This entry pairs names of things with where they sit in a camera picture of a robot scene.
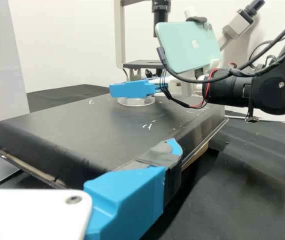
smartphone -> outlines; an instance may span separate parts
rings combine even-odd
[[[178,74],[202,68],[214,59],[222,59],[213,27],[208,21],[159,22],[155,32],[169,67]]]

black platform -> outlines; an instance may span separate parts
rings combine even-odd
[[[152,105],[127,107],[104,94],[0,121],[0,150],[55,182],[82,189],[85,181],[172,137],[183,148],[183,159],[191,158],[189,154],[225,121],[224,109],[217,105],[186,109],[159,96]]]

metal bracket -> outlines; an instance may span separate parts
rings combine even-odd
[[[142,79],[142,69],[138,68],[138,69],[133,69],[130,68],[129,69],[129,81],[136,81],[136,80],[141,80]]]

white wall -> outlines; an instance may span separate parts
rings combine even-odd
[[[235,11],[250,0],[172,0],[170,21],[184,21],[184,8],[195,6],[212,23],[216,36]],[[9,0],[27,92],[77,84],[108,86],[122,82],[115,64],[112,0]],[[249,34],[234,41],[226,61],[245,62],[252,49],[285,27],[285,0],[266,0],[261,19]],[[157,59],[151,2],[126,7],[127,61]],[[277,54],[282,44],[270,53]]]

blue clamp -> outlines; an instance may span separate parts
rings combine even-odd
[[[139,239],[163,213],[181,183],[183,149],[174,138],[96,179],[83,190],[92,198],[85,240]]]
[[[156,86],[144,79],[111,84],[109,91],[113,98],[145,98],[156,92]]]
[[[138,240],[164,209],[166,168],[111,171],[86,181],[92,213],[85,240]]]
[[[171,154],[173,155],[177,155],[177,156],[182,156],[183,155],[183,149],[182,147],[178,144],[178,142],[176,141],[176,139],[174,139],[173,137],[168,139],[166,141],[166,143],[171,146]]]

